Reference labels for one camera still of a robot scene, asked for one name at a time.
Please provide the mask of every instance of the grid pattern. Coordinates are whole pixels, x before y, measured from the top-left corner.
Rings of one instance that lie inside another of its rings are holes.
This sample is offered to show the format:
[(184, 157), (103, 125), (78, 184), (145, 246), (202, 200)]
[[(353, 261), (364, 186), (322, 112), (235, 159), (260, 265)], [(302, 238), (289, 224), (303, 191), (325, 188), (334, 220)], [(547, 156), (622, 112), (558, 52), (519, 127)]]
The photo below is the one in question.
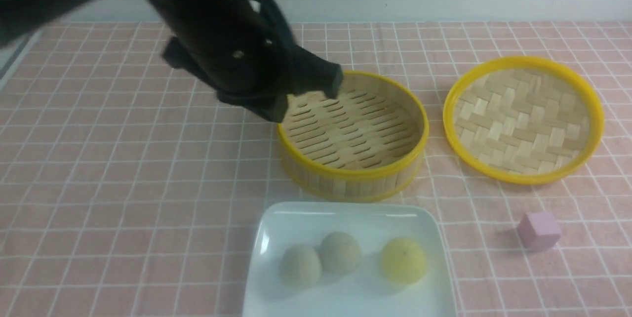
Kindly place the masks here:
[[(632, 23), (298, 24), (346, 69), (408, 86), (431, 120), (426, 165), (388, 202), (440, 222), (465, 317), (632, 315)], [(283, 173), (273, 126), (160, 59), (163, 24), (52, 24), (0, 92), (0, 315), (239, 316), (260, 215), (314, 200)], [(441, 110), (458, 76), (514, 54), (591, 81), (602, 146), (575, 175), (503, 184), (458, 160)], [(559, 246), (524, 254), (526, 211)]]

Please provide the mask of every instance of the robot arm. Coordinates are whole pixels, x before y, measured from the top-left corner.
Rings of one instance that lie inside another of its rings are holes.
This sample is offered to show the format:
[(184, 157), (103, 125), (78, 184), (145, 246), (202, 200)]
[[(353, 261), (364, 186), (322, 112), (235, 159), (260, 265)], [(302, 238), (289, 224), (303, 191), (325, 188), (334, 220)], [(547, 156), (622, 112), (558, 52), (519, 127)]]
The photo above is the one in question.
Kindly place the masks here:
[[(89, 0), (0, 0), (0, 47)], [(334, 98), (341, 67), (298, 46), (274, 0), (148, 0), (176, 35), (164, 50), (224, 103), (280, 123), (287, 94)]]

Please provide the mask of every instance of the pink cube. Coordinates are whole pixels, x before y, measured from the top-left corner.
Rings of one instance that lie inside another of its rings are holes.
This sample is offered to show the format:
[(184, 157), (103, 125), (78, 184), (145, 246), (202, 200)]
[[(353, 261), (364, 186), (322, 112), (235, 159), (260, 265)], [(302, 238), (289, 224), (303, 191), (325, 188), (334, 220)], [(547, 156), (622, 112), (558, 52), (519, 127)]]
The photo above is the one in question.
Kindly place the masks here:
[(525, 213), (517, 227), (524, 247), (530, 250), (553, 248), (562, 237), (562, 229), (551, 212)]

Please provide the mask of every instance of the bamboo steamer lid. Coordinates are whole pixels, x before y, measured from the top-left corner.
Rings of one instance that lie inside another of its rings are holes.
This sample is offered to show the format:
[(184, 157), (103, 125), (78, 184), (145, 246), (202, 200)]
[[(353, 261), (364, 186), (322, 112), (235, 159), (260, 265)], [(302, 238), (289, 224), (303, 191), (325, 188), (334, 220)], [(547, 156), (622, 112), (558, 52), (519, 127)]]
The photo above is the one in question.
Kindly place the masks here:
[(452, 148), (482, 173), (544, 184), (575, 171), (596, 150), (603, 110), (589, 83), (553, 61), (511, 57), (465, 74), (445, 102)]

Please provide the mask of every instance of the white plate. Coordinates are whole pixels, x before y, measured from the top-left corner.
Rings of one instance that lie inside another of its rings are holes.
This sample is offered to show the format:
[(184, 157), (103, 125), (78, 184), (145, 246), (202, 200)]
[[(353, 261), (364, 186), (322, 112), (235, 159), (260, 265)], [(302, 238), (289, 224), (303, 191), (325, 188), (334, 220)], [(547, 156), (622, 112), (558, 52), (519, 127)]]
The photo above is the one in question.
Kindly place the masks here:
[[(317, 247), (334, 231), (354, 236), (364, 253), (356, 272), (323, 274), (313, 288), (297, 293), (282, 285), (278, 263), (298, 243)], [(397, 237), (416, 240), (428, 272), (415, 285), (387, 283), (379, 252)], [(456, 304), (445, 250), (431, 214), (413, 206), (283, 202), (266, 210), (252, 252), (243, 317), (455, 317)]]

